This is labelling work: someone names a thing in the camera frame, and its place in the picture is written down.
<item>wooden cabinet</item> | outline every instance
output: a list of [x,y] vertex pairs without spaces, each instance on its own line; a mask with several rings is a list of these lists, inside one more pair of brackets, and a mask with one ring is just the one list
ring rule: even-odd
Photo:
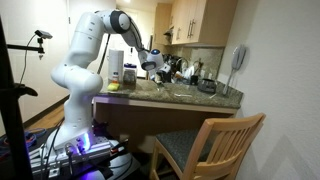
[[172,44],[225,46],[237,0],[176,0]]
[[171,4],[158,3],[155,14],[154,25],[154,43],[169,45],[171,44],[170,38],[163,35],[168,29],[171,18]]

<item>cabinet handle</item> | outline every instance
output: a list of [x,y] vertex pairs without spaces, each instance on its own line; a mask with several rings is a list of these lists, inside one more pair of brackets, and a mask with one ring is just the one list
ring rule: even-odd
[[192,24],[192,21],[190,21],[190,23],[189,23],[187,39],[191,36],[190,35],[191,24]]
[[192,34],[192,29],[193,29],[193,25],[195,24],[196,22],[194,21],[194,19],[192,20],[192,22],[191,22],[191,28],[190,28],[190,38],[191,38],[191,36],[193,36],[193,34]]
[[179,36],[180,36],[180,30],[181,30],[181,29],[178,28],[176,40],[179,40],[179,39],[180,39],[180,37],[179,37]]

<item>paper towel roll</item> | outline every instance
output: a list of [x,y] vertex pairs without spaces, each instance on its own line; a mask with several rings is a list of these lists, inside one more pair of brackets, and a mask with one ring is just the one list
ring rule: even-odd
[[108,69],[108,79],[110,81],[122,82],[122,72],[123,72],[123,54],[124,51],[121,50],[109,50],[109,69]]

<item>granite countertop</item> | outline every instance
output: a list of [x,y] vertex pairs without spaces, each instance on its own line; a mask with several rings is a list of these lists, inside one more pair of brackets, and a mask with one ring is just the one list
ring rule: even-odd
[[[108,83],[105,82],[98,96],[232,109],[240,108],[240,102],[243,96],[242,92],[231,87],[229,87],[228,94],[223,95],[222,90],[224,84],[221,82],[218,82],[217,93],[211,99],[210,97],[213,94],[201,92],[197,89],[197,86],[193,85],[164,83],[164,87],[158,89],[155,82],[138,79],[135,87],[121,85],[118,91],[108,91],[107,86]],[[185,94],[191,95],[192,97],[178,97],[174,94]]]

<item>wall-mounted telephone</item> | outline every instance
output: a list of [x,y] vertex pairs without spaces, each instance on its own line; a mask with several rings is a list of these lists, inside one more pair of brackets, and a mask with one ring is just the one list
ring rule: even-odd
[[245,54],[246,54],[246,47],[243,44],[240,44],[233,51],[233,60],[232,60],[232,64],[231,64],[232,70],[231,70],[231,74],[229,76],[228,82],[222,91],[222,93],[224,95],[226,95],[228,92],[228,87],[229,87],[229,83],[230,83],[230,79],[231,79],[232,75],[234,74],[235,71],[240,69]]
[[246,47],[240,44],[233,52],[232,69],[239,70],[246,54]]

